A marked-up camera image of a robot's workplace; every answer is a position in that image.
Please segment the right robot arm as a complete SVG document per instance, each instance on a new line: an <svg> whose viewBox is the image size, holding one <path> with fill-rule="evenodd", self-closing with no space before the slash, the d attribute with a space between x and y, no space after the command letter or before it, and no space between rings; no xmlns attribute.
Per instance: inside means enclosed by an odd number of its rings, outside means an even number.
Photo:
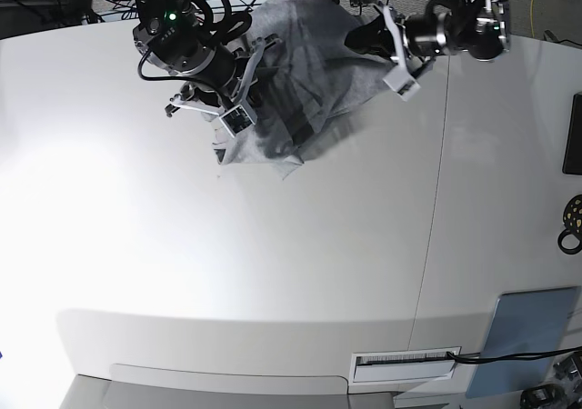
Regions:
<svg viewBox="0 0 582 409"><path fill-rule="evenodd" d="M229 0L220 1L224 14L216 20L206 0L135 0L139 23L133 38L141 55L137 73L150 81L144 67L151 64L165 71L161 81L181 82L166 115L194 110L237 135L257 122L261 98L256 69L280 39L258 37L246 48L228 49L249 30L252 16L234 11Z"/></svg>

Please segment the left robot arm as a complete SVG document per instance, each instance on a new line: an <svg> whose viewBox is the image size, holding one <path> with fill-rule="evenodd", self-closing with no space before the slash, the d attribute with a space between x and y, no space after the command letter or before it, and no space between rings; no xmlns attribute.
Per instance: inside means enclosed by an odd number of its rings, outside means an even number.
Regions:
<svg viewBox="0 0 582 409"><path fill-rule="evenodd" d="M403 15L390 9L399 31L395 39L382 15L346 35L345 46L360 55L398 62L402 45L406 67L418 78L442 55L469 53L492 61L510 49L508 0L429 0L424 12Z"/></svg>

